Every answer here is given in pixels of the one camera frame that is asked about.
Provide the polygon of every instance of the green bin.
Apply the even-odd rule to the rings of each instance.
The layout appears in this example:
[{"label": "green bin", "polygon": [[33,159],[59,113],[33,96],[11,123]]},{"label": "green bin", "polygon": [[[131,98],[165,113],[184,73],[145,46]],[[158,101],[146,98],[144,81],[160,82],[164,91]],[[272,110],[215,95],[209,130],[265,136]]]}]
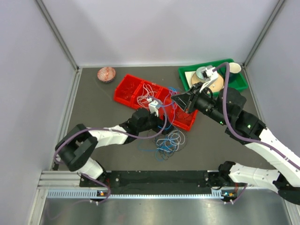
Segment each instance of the green bin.
[{"label": "green bin", "polygon": [[[206,67],[209,65],[212,65],[213,67],[217,67],[223,62],[234,62],[234,61],[233,59],[226,59],[226,60],[219,60],[214,62],[206,62],[206,63],[196,64],[196,65],[191,65],[187,67],[180,67],[178,69],[178,72],[179,72],[179,77],[183,83],[184,89],[189,90],[188,81],[186,79],[184,72],[196,71],[199,67]],[[228,87],[235,88],[239,92],[242,92],[243,90],[248,88],[248,83],[244,78],[244,76],[241,73],[238,73],[236,79],[233,82],[229,83]],[[219,92],[215,92],[214,96],[216,97],[218,96],[218,94]]]}]

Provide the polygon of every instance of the white wall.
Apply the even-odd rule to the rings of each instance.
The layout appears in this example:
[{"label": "white wall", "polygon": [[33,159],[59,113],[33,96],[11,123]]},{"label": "white wall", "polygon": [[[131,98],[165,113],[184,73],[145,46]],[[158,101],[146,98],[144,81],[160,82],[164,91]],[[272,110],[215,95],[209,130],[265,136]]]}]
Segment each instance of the white wall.
[{"label": "white wall", "polygon": [[248,72],[265,122],[300,156],[300,1],[288,0]]},{"label": "white wall", "polygon": [[0,1],[0,224],[25,224],[74,71],[33,0]]},{"label": "white wall", "polygon": [[86,65],[243,62],[278,0],[44,0]]}]

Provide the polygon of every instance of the gray table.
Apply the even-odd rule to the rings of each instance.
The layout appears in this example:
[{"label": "gray table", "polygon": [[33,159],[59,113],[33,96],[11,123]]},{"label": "gray table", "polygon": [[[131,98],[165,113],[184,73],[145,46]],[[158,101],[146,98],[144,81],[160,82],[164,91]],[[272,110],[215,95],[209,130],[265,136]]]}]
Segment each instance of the gray table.
[{"label": "gray table", "polygon": [[[115,68],[117,75],[110,84],[97,79],[99,69],[83,69],[69,129],[78,123],[87,127],[113,127],[130,118],[134,110],[113,100],[115,88],[127,73],[183,90],[178,67],[119,67]],[[256,114],[250,91],[245,90],[242,95],[247,98],[244,109]],[[225,127],[198,113],[192,129],[187,132],[185,148],[167,161],[158,162],[153,152],[138,150],[138,141],[96,149],[92,157],[107,170],[215,170],[226,160],[272,168],[265,159],[231,139],[224,131]],[[153,149],[155,144],[147,140],[141,147]]]}]

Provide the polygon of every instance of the metal post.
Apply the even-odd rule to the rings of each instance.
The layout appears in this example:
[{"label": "metal post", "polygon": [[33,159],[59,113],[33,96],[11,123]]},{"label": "metal post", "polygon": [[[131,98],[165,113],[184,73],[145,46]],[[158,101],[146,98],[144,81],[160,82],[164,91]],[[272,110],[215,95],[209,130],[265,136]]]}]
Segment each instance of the metal post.
[{"label": "metal post", "polygon": [[47,23],[49,24],[56,40],[59,42],[63,52],[65,53],[66,57],[68,58],[68,60],[70,61],[71,65],[73,66],[74,70],[78,70],[79,67],[76,64],[71,52],[69,51],[64,39],[62,38],[59,30],[57,29],[53,19],[51,18],[45,4],[43,3],[43,0],[35,0],[38,8],[40,9],[41,13],[43,14],[44,18],[46,19]]},{"label": "metal post", "polygon": [[244,67],[247,68],[249,65],[250,61],[253,59],[254,54],[256,53],[258,47],[262,43],[263,39],[265,38],[268,30],[270,29],[271,25],[274,23],[276,17],[278,16],[279,12],[282,10],[286,0],[279,0],[277,5],[275,6],[271,16],[269,17],[267,23],[263,27],[260,35],[258,36],[257,40],[255,41],[249,55],[247,56],[245,62],[243,63]]}]

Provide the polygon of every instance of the white cable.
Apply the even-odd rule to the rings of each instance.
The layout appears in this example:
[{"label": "white cable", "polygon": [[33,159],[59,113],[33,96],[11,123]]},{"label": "white cable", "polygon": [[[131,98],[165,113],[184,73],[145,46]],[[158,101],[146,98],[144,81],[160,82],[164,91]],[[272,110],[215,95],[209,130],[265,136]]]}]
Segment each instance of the white cable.
[{"label": "white cable", "polygon": [[174,130],[166,138],[161,138],[156,141],[156,145],[158,146],[158,150],[166,151],[166,152],[174,152],[178,151],[180,145],[184,144],[186,141],[185,135],[180,130]]},{"label": "white cable", "polygon": [[143,89],[142,95],[138,96],[136,98],[137,103],[139,104],[139,106],[149,109],[149,107],[148,107],[149,101],[147,100],[147,97],[148,96],[154,97],[154,95],[156,94],[156,91],[153,91],[151,85],[149,85],[149,84],[143,84],[142,89]]}]

